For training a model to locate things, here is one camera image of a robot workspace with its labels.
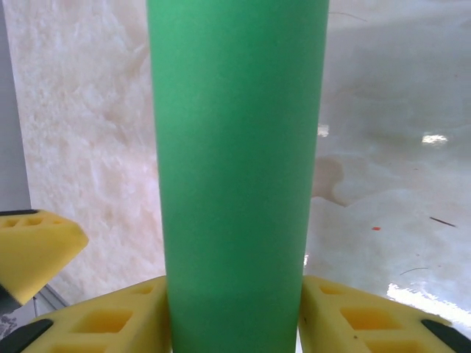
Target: white floor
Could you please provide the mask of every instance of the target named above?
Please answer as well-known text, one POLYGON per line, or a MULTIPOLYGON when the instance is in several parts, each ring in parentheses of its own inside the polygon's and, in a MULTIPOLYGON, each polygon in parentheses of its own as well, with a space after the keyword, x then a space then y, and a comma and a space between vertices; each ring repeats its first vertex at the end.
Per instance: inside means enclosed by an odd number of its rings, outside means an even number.
MULTIPOLYGON (((4 7, 33 207, 91 238, 54 288, 163 274, 145 1, 4 7)), ((330 11, 305 271, 471 335, 471 1, 330 11)))

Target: green tube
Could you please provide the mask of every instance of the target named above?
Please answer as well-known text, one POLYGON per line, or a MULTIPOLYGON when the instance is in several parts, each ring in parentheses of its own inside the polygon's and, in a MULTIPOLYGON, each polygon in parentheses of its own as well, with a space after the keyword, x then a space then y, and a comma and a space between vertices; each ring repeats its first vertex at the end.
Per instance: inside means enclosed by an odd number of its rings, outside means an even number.
POLYGON ((293 352, 327 0, 149 0, 176 353, 293 352))

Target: black edge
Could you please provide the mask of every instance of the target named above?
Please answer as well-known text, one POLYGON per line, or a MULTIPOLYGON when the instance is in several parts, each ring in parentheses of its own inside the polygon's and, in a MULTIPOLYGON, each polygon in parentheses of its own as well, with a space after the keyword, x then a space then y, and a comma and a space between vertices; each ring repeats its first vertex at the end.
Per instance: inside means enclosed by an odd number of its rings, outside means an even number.
POLYGON ((0 352, 21 353, 53 324, 54 322, 51 319, 44 318, 16 329, 3 340, 0 340, 0 352))
POLYGON ((34 215, 38 210, 14 210, 14 211, 1 211, 0 217, 5 215, 34 215))
POLYGON ((430 332, 432 332, 444 344, 449 346, 455 353, 471 352, 471 340, 465 335, 462 335, 458 330, 434 320, 425 319, 421 322, 430 332))

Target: gray panel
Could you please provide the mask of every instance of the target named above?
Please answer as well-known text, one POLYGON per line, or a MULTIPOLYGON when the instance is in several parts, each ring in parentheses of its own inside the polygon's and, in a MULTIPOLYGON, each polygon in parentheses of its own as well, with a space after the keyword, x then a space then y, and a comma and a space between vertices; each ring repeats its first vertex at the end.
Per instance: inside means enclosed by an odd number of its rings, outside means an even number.
POLYGON ((31 208, 3 3, 0 1, 0 211, 31 208))

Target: yellow foam piece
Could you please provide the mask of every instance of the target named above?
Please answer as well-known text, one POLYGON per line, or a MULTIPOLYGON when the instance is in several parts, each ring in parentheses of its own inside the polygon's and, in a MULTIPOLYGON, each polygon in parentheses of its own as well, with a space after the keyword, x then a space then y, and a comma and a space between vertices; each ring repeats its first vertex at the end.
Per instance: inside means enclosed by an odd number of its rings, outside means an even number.
POLYGON ((78 224, 54 213, 0 216, 0 284, 26 304, 87 243, 78 224))
POLYGON ((169 353, 166 279, 43 315, 54 324, 23 353, 169 353))
MULTIPOLYGON (((169 353, 166 279, 158 277, 43 315, 54 324, 24 353, 169 353)), ((304 353, 453 353, 422 324, 436 315, 317 277, 304 277, 304 353)))
POLYGON ((436 315, 317 277, 304 277, 303 353, 453 353, 421 320, 436 315))

